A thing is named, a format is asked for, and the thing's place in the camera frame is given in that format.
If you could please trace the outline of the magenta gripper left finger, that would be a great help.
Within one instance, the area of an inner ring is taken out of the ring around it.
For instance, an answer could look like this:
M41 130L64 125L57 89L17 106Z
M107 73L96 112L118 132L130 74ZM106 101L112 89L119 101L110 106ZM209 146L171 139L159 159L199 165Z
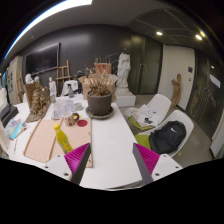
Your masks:
M91 147L90 144L87 143L79 146L64 156L67 165L72 172L72 183L76 185L80 184L90 153Z

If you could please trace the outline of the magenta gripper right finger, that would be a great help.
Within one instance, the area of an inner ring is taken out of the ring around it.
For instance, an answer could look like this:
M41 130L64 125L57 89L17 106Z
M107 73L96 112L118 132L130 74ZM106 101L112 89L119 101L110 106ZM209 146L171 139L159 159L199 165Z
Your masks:
M152 183L152 172L160 155L137 143L133 144L133 155L137 162L143 183L145 185Z

